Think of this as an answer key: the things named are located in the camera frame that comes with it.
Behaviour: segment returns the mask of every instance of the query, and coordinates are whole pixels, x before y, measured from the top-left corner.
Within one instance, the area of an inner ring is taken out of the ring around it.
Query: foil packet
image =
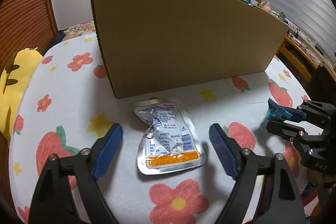
[[[206,155],[187,113],[176,99],[131,103],[149,128],[142,137],[137,165],[143,174],[165,174],[204,164]]]

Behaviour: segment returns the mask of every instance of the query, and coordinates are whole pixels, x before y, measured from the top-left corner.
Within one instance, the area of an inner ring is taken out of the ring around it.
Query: cardboard box
[[[115,97],[266,69],[288,26],[243,0],[91,0]]]

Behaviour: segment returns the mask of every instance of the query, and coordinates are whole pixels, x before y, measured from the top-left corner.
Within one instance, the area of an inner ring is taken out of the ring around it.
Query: red flower pattern
[[[49,94],[46,94],[42,99],[37,102],[37,112],[45,112],[51,104],[51,99],[49,99]]]
[[[300,153],[293,147],[289,141],[285,142],[285,152],[283,153],[289,168],[291,169],[293,176],[297,178],[300,174]]]
[[[29,207],[25,207],[25,210],[22,210],[20,207],[17,209],[19,211],[19,214],[23,218],[24,224],[28,224],[28,218],[29,218]]]
[[[187,179],[175,189],[163,183],[149,189],[149,197],[156,205],[149,218],[152,224],[195,224],[194,214],[209,208],[207,198],[199,194],[197,181]]]
[[[284,73],[287,77],[292,78],[291,75],[289,74],[289,71],[283,70],[283,73]]]
[[[68,64],[68,68],[72,71],[77,71],[83,65],[91,64],[93,62],[93,58],[90,57],[89,52],[86,52],[83,55],[76,55],[72,60],[73,61]]]

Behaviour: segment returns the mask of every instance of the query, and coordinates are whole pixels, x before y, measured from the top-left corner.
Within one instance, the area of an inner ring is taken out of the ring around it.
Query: floral bedsheet
[[[147,128],[130,103],[151,96],[177,98],[183,103],[207,154],[203,166],[165,175],[139,172],[137,150]],[[48,155],[65,157],[91,147],[113,122],[121,124],[124,138],[98,184],[120,224],[215,222],[235,182],[225,174],[209,141],[213,123],[219,123],[229,136],[258,155],[283,153],[303,191],[306,169],[299,164],[298,152],[290,142],[265,129],[269,97],[289,107],[308,98],[277,58],[265,72],[116,99],[95,33],[63,41],[44,56],[18,110],[9,155],[17,213],[27,224],[34,188]],[[309,124],[305,128],[310,134],[321,132]],[[245,221],[253,218],[262,184],[259,176]],[[70,185],[81,219],[89,222],[74,178]]]

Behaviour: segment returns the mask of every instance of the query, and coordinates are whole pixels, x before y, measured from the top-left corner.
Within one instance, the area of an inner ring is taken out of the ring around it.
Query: floral pillow
[[[95,31],[96,31],[95,22],[93,20],[82,22],[65,30],[64,34],[66,34],[66,36],[63,38],[62,41],[75,37],[80,37],[84,34],[93,33]]]

